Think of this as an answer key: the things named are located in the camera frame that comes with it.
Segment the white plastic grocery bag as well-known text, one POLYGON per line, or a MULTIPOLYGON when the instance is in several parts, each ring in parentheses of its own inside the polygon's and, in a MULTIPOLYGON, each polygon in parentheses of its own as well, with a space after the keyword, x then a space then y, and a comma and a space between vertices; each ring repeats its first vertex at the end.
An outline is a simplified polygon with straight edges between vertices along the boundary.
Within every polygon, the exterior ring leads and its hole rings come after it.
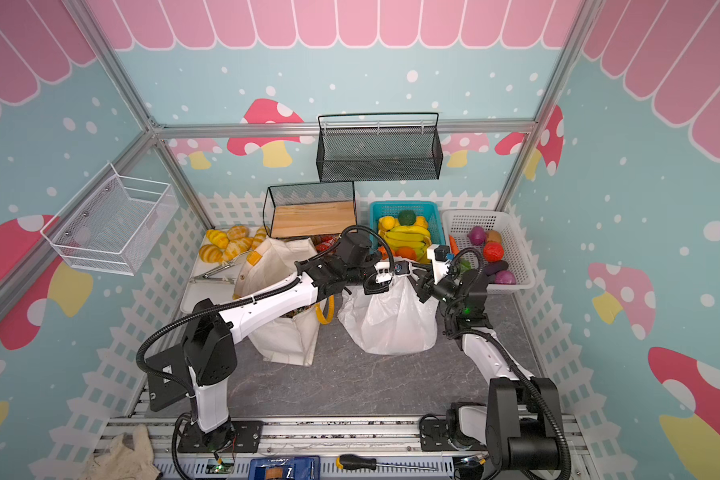
POLYGON ((363 351, 406 355, 435 345, 436 309, 434 298, 422 303, 411 282, 396 276, 381 294, 367 295, 361 286, 344 291, 338 320, 363 351))

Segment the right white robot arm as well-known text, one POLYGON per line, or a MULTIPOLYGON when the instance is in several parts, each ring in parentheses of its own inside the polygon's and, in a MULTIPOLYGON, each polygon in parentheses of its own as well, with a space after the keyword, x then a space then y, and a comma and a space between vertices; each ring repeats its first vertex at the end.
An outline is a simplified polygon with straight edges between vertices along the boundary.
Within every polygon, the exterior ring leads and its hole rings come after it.
POLYGON ((573 473, 557 388, 533 375, 499 341, 485 311, 488 277, 473 247, 426 251, 428 266, 411 281, 420 301, 434 300, 445 336, 478 367, 488 384, 483 403, 455 403, 447 414, 448 441, 457 449, 484 448, 482 478, 516 471, 527 479, 573 473))

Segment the orange carrot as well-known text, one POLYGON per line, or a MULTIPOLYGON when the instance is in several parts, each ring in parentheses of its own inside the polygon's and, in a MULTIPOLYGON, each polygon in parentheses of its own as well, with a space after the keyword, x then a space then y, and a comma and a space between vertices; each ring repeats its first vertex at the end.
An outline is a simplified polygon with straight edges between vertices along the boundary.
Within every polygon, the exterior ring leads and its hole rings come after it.
POLYGON ((450 250, 454 255, 460 252, 460 248, 458 247, 456 240, 452 236, 449 236, 449 245, 450 250))

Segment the white canvas tote bag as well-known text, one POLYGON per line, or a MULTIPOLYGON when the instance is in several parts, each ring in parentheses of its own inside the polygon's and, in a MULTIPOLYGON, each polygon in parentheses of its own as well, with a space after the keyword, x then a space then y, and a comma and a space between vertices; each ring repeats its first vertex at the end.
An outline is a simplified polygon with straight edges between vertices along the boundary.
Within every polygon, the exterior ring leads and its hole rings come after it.
MULTIPOLYGON (((267 238, 243 262, 234 296, 244 297, 279 281, 296 271, 295 263, 316 255, 308 239, 281 241, 267 238)), ((310 366, 317 346, 319 327, 335 317, 335 299, 298 308, 258 328, 248 336, 267 362, 310 366)))

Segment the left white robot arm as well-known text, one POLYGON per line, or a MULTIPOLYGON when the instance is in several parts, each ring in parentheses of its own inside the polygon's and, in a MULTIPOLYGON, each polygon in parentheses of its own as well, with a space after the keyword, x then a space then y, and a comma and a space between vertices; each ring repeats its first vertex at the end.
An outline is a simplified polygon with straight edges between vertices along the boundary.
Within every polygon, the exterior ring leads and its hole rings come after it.
POLYGON ((212 302, 147 337, 136 353, 138 368, 179 385, 190 399, 190 424, 203 434, 230 435, 227 380, 237 366, 235 346, 282 315, 312 306, 360 285, 366 294, 389 290, 395 271, 392 248, 376 231, 352 225, 326 251, 294 263, 286 279, 226 304, 212 302), (182 343, 187 380, 148 364, 146 353, 161 337, 185 326, 182 343))

